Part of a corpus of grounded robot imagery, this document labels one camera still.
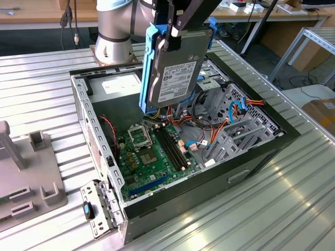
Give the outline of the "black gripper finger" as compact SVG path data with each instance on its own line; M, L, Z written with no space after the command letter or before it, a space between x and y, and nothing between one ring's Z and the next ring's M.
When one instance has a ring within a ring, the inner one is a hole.
M168 24L165 34L166 50L176 51L181 47L184 31L194 30L203 25L220 1L168 1Z
M155 25L168 23L169 3L167 0L153 0L153 13Z

